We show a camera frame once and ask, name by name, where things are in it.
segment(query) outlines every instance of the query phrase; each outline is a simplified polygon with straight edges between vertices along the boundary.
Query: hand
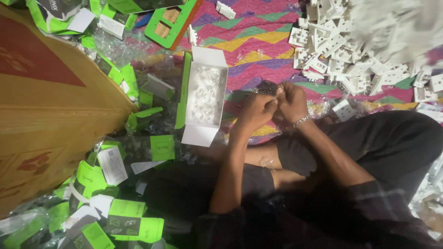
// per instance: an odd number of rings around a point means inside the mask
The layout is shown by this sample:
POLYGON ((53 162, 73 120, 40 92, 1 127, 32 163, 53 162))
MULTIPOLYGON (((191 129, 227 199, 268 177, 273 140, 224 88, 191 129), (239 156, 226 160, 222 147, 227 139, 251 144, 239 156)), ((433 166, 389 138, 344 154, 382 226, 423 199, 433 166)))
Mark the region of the hand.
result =
POLYGON ((291 123, 309 114, 305 91, 290 82, 282 82, 278 85, 277 100, 280 111, 291 123))
POLYGON ((233 127, 233 132, 244 132, 250 136, 271 120, 277 110, 275 97, 263 94, 251 95, 245 103, 233 127))

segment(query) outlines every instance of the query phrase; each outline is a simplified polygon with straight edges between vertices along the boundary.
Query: brown cardboard box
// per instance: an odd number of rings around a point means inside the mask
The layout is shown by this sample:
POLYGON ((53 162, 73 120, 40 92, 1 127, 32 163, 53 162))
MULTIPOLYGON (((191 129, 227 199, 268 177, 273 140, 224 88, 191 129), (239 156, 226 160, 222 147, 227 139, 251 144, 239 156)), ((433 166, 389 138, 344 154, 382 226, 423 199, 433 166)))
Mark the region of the brown cardboard box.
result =
POLYGON ((50 191, 135 105, 77 48, 0 5, 0 218, 50 191))

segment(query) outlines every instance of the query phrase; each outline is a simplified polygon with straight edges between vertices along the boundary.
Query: black pants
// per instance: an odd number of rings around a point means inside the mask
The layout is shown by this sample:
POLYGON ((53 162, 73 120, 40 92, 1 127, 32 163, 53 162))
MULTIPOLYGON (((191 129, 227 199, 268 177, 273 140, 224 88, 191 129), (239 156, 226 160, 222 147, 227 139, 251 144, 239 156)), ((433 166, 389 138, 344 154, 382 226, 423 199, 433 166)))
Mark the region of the black pants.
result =
MULTIPOLYGON (((443 129, 433 119, 412 111, 388 111, 320 127, 344 152, 389 188, 401 188, 409 202, 432 162, 443 149, 443 129)), ((323 162, 301 134, 280 136, 284 169, 308 176, 323 162)), ((165 219, 165 230, 188 233, 205 214, 219 166, 175 165, 149 179, 144 196, 148 209, 165 219)), ((274 191, 270 170, 245 165, 242 194, 274 191)))

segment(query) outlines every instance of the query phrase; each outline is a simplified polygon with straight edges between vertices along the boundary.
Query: zigzag pattern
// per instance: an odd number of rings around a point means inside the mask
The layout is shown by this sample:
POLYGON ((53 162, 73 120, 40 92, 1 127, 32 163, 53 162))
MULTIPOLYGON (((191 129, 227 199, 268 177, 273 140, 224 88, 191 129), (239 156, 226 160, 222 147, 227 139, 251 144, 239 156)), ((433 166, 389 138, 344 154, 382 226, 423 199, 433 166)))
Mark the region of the zigzag pattern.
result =
MULTIPOLYGON (((198 32, 201 45, 224 51, 229 75, 223 118, 236 117, 243 105, 244 91, 256 87, 264 79, 275 83, 293 82, 303 87, 308 100, 315 104, 342 98, 341 91, 336 87, 309 82, 300 70, 292 68, 294 49, 288 44, 288 36, 292 24, 301 15, 296 0, 221 0, 237 13, 233 20, 226 19, 215 10, 216 2, 205 0, 192 26, 198 32)), ((179 50, 190 50, 186 36, 181 39, 179 46, 179 50)), ((157 54, 156 61, 159 61, 164 58, 165 50, 153 43, 146 52, 157 54)), ((181 52, 174 53, 177 66, 182 55, 181 52)), ((367 109, 407 109, 414 105, 408 104, 412 100, 410 84, 403 81, 382 94, 372 97, 360 94, 353 98, 362 101, 367 109), (372 104, 370 101, 379 101, 380 104, 372 104)), ((268 140, 276 132, 275 124, 270 122, 254 133, 253 143, 268 140)))

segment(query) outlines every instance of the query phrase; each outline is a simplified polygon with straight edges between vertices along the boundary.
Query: blue object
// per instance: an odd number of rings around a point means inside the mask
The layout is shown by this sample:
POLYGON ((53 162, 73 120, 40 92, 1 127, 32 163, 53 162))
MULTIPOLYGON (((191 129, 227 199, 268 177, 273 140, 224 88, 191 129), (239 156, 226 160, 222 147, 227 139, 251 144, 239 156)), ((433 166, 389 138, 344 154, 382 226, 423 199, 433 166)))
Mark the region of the blue object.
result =
POLYGON ((142 20, 140 20, 139 22, 136 23, 136 27, 143 27, 146 26, 149 23, 149 20, 151 20, 152 15, 154 14, 154 12, 148 12, 142 20))

